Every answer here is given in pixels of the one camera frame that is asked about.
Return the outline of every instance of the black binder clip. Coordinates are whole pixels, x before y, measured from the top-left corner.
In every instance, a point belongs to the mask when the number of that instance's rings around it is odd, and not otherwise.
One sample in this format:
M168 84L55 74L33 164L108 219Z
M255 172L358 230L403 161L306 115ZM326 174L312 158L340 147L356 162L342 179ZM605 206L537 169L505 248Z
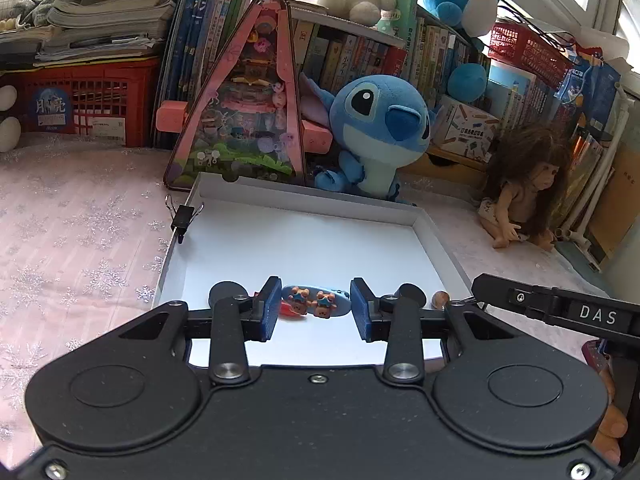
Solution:
M198 210L196 208L180 204L178 209L174 206L174 199L171 195L167 195L164 199L164 205L171 211L171 231L174 231L178 237L178 243L181 244L184 240L184 235L187 233L187 229L193 219L196 218L204 208L204 203L200 204Z

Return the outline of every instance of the screw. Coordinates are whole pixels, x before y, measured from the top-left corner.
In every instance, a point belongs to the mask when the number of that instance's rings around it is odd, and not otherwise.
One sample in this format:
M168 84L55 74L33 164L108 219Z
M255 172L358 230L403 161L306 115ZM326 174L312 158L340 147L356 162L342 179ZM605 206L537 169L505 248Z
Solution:
M329 381L329 377L327 377L326 375L317 374L309 377L309 381L313 384L325 384Z
M586 480L591 475L589 464L581 463L574 465L571 469L571 480Z
M47 464L44 468L44 473L48 478L51 478L51 480L65 480L66 478L66 469L58 462L50 462Z
M411 363L396 363L389 367L389 375L394 379L413 379L418 376L420 370Z
M242 375L242 367L238 363L220 363L213 368L213 373L220 379L237 379Z

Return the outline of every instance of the doll's hair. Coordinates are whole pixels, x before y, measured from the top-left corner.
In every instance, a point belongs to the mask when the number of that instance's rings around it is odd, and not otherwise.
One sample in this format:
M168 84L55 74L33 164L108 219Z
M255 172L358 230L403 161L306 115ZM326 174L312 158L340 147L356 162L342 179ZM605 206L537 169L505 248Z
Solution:
M487 167L484 187L484 196L496 202L505 181L526 182L539 162L557 166L558 173L553 185L538 193L535 213L523 225L529 235L548 228L553 206L564 196L570 163L567 143L552 130L536 124L505 132Z

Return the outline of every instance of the plush toy's nose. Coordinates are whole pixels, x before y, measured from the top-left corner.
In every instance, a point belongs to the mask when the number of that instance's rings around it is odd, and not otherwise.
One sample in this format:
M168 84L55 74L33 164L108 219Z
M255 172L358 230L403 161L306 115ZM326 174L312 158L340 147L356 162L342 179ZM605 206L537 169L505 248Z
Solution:
M420 130L420 113L402 105L391 105L386 110L385 123L395 140L407 140Z

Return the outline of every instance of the blue plush toy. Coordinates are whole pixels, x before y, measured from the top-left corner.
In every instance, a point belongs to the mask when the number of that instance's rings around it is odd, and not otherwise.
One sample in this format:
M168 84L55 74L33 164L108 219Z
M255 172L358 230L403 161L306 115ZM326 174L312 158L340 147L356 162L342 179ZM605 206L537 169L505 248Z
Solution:
M356 79L335 98L304 74L300 88L301 93L307 90L301 98L303 114L311 93L328 111L326 126L343 148L340 171L320 171L316 187L394 200L399 192L396 169L418 160L429 145L429 115L418 91L389 75Z
M463 30L470 38L488 34L497 17L499 0L419 0L421 6L449 27ZM454 99L471 102L484 93L486 73L481 66L459 66L449 79L447 91Z

